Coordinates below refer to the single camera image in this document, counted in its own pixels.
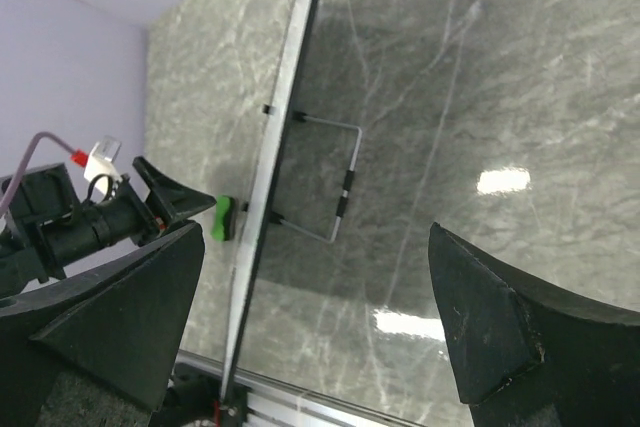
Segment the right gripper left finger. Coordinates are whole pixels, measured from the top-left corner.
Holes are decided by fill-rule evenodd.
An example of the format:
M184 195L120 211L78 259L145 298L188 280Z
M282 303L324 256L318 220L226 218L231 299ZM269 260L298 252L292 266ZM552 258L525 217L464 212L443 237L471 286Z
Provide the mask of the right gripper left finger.
M4 426L146 426L203 265L201 226L1 301Z

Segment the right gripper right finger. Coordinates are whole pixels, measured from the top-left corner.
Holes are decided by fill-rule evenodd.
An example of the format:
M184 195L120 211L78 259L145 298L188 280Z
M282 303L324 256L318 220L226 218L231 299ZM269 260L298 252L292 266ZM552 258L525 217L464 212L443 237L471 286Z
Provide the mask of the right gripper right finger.
M638 425L637 312L519 270L439 224L428 259L474 425Z

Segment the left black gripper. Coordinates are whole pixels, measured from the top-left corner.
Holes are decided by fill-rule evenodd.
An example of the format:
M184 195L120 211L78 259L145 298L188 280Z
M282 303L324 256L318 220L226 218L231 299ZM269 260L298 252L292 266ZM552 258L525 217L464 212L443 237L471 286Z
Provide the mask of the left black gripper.
M33 280L66 278L64 268L129 239L142 246L216 205L216 199L163 174L143 156L133 167L149 188L142 201L128 178L109 180L100 202L80 200L63 163L25 172L1 215L1 295L19 294Z

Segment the green whiteboard eraser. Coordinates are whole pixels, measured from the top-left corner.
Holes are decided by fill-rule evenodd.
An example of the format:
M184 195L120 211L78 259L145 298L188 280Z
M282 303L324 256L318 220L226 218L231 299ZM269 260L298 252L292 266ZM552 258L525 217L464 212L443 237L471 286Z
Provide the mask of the green whiteboard eraser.
M211 236L219 242L230 241L234 237L237 201L234 197L219 196L216 199Z

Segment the white whiteboard black frame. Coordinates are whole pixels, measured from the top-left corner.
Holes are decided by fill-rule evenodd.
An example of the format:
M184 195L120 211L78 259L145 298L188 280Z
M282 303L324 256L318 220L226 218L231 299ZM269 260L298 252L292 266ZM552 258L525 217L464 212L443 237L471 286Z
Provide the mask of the white whiteboard black frame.
M244 230L233 264L220 387L223 405L231 403L233 379L272 211L284 142L292 119L292 101L302 76L317 6L318 0L294 0L284 36Z

